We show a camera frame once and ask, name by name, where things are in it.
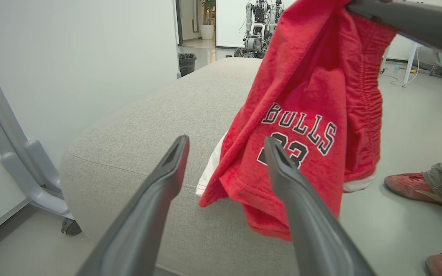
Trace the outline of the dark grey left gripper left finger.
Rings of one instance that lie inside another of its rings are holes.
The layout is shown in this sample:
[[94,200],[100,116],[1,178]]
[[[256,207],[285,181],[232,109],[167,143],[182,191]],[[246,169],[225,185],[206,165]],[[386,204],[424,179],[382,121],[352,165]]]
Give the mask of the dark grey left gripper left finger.
[[79,276],[152,276],[167,213],[181,191],[189,137],[176,138],[100,239]]

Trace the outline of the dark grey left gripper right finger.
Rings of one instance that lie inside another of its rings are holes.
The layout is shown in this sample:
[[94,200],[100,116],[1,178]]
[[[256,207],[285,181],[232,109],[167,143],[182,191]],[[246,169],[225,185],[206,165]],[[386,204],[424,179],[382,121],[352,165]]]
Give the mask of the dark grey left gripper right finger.
[[264,141],[270,183],[284,203],[300,276],[376,273],[276,138]]

